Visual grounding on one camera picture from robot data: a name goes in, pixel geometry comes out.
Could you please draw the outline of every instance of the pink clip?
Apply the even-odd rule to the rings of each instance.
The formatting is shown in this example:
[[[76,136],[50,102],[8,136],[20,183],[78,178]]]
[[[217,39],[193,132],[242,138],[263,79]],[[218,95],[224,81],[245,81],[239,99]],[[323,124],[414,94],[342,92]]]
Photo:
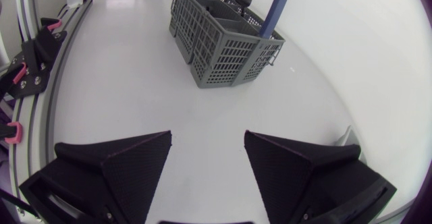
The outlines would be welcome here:
[[[22,62],[23,68],[20,70],[20,72],[18,72],[18,74],[15,76],[15,78],[13,79],[14,84],[16,85],[21,78],[26,74],[27,71],[27,65]]]
[[[49,25],[49,26],[48,26],[48,30],[52,31],[52,30],[54,30],[54,29],[56,29],[56,28],[58,28],[58,27],[60,27],[60,26],[61,26],[61,20],[59,19],[58,22]]]
[[[20,122],[11,122],[7,123],[8,126],[15,126],[16,127],[16,134],[13,138],[5,138],[6,143],[8,144],[18,144],[21,142],[22,137],[22,125]]]

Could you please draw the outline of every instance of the black bracket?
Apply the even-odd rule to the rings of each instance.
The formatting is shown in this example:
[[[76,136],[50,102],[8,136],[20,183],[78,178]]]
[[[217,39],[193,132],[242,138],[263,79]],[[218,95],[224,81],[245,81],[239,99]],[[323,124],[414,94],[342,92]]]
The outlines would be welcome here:
[[[8,90],[12,97],[19,99],[45,91],[49,73],[66,35],[66,31],[51,34],[48,28],[43,26],[35,39],[22,43],[22,51],[12,59],[7,73],[22,67],[22,63],[26,64],[27,71],[21,80]]]

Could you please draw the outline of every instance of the gray plastic basket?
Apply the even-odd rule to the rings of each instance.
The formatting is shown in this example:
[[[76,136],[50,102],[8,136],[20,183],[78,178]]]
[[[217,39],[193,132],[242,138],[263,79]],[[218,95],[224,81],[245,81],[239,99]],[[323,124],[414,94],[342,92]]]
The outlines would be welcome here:
[[[285,40],[259,36],[263,20],[234,0],[173,0],[169,30],[200,88],[235,86],[273,65]]]

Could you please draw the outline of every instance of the basket handle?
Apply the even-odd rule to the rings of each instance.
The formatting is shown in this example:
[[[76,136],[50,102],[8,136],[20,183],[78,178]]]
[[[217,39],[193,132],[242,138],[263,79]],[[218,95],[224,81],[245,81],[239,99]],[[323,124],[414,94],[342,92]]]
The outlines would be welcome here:
[[[270,10],[267,13],[267,17],[259,30],[259,36],[261,38],[270,38],[271,34],[275,30],[282,11],[284,10],[286,1],[287,0],[273,0]]]

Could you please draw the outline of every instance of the white floor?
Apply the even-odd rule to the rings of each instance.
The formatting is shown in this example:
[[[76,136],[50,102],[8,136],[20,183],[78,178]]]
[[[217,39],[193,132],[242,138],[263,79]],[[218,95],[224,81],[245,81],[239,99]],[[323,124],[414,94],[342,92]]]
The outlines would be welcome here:
[[[103,142],[171,130],[147,223],[268,223],[245,130],[332,144],[352,124],[289,39],[252,83],[199,89],[168,31],[171,0],[94,0],[65,65],[54,141]]]

